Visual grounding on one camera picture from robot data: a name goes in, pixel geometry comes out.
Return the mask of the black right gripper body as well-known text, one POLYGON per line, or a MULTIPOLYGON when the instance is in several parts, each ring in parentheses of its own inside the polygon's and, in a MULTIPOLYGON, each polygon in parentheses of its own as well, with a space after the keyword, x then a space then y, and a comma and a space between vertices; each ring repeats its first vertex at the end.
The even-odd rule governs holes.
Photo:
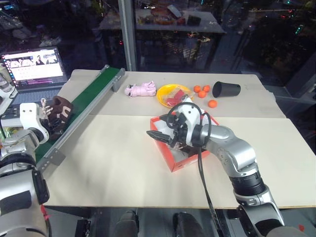
POLYGON ((186 144, 188 126, 186 125, 186 117, 183 113, 179 115, 168 115, 168 127, 173 129, 173 134, 178 136, 178 143, 186 144))

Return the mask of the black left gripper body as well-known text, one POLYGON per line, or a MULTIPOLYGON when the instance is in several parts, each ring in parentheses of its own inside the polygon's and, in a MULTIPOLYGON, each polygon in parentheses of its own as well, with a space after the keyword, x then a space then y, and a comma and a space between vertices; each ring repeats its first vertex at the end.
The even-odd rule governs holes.
POLYGON ((54 121, 49 119, 42 119, 41 125, 47 130, 48 133, 54 133, 54 121))

